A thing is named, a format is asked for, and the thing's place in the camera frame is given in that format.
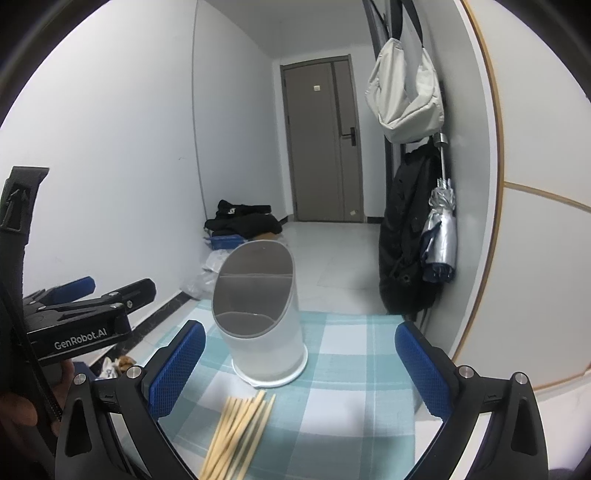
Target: plastic bag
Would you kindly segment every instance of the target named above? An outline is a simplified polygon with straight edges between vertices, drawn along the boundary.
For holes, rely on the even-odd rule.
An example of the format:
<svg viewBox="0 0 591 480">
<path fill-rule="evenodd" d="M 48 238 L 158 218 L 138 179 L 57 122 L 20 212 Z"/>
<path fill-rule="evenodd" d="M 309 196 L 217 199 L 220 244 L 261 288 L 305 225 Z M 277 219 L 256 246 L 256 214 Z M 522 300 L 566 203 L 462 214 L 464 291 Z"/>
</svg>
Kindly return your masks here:
<svg viewBox="0 0 591 480">
<path fill-rule="evenodd" d="M 195 300 L 210 300 L 213 298 L 217 277 L 216 272 L 202 270 L 198 275 L 183 282 L 181 290 Z"/>
<path fill-rule="evenodd" d="M 232 250 L 214 250 L 203 264 L 204 270 L 220 273 L 222 265 L 232 253 Z"/>
</svg>

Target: door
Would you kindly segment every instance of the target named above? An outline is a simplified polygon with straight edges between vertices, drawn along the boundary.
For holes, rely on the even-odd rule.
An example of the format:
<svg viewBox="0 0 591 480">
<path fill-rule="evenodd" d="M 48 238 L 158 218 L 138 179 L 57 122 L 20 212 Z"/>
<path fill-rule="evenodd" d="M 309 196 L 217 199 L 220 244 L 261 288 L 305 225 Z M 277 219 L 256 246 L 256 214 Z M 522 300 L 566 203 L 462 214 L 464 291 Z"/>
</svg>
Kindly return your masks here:
<svg viewBox="0 0 591 480">
<path fill-rule="evenodd" d="M 283 67 L 295 218 L 362 222 L 357 108 L 347 57 Z"/>
</svg>

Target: white wall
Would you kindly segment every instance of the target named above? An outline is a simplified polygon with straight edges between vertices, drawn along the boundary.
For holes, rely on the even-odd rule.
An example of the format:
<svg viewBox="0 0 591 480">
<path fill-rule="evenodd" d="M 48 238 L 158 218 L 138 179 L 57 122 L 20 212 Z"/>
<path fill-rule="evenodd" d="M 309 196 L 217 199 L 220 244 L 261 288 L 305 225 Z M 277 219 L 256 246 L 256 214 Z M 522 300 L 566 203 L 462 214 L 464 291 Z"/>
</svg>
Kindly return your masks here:
<svg viewBox="0 0 591 480">
<path fill-rule="evenodd" d="M 505 181 L 591 205 L 591 103 L 550 48 L 494 0 L 470 0 L 495 69 Z M 534 386 L 589 366 L 591 215 L 505 185 L 498 246 L 459 362 Z"/>
<path fill-rule="evenodd" d="M 194 0 L 113 0 L 47 58 L 0 128 L 0 179 L 51 168 L 24 291 L 91 275 L 103 294 L 152 278 L 178 292 L 203 253 L 191 108 Z"/>
<path fill-rule="evenodd" d="M 385 209 L 384 135 L 365 102 L 365 89 L 374 68 L 375 56 L 361 1 L 358 4 L 320 12 L 280 25 L 281 56 L 273 65 L 277 136 L 283 177 L 285 205 L 293 213 L 287 136 L 281 89 L 280 66 L 350 54 L 359 110 L 365 215 L 383 216 Z"/>
<path fill-rule="evenodd" d="M 496 200 L 492 93 L 478 39 L 459 0 L 416 0 L 443 81 L 444 130 L 457 198 L 457 275 L 431 311 L 426 337 L 453 353 L 467 325 L 488 254 Z"/>
<path fill-rule="evenodd" d="M 197 151 L 208 217 L 215 216 L 217 203 L 225 199 L 270 204 L 273 214 L 282 219 L 287 211 L 270 56 L 201 0 L 194 62 Z"/>
</svg>

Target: door handle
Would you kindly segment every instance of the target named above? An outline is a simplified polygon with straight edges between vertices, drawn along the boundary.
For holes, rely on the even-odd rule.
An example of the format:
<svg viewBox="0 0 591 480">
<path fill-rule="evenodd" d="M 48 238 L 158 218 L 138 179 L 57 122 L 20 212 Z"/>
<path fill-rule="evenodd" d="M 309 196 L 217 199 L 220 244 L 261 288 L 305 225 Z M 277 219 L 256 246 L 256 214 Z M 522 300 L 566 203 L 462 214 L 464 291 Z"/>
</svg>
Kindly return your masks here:
<svg viewBox="0 0 591 480">
<path fill-rule="evenodd" d="M 355 127 L 351 127 L 351 133 L 346 135 L 341 135 L 341 138 L 350 138 L 351 139 L 351 147 L 357 146 L 357 130 Z"/>
</svg>

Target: silver umbrella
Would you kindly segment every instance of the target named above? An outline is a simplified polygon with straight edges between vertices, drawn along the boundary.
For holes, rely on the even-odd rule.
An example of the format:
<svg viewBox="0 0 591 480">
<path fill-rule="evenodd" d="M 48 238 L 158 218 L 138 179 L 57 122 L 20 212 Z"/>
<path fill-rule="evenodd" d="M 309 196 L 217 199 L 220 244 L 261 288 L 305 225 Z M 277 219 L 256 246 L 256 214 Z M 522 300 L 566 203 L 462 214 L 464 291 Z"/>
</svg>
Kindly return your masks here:
<svg viewBox="0 0 591 480">
<path fill-rule="evenodd" d="M 456 275 L 457 231 L 456 195 L 452 181 L 446 180 L 445 157 L 443 148 L 447 145 L 444 134 L 433 136 L 436 147 L 441 153 L 441 178 L 431 192 L 429 205 L 431 212 L 421 236 L 421 260 L 423 280 L 431 283 L 449 283 Z"/>
</svg>

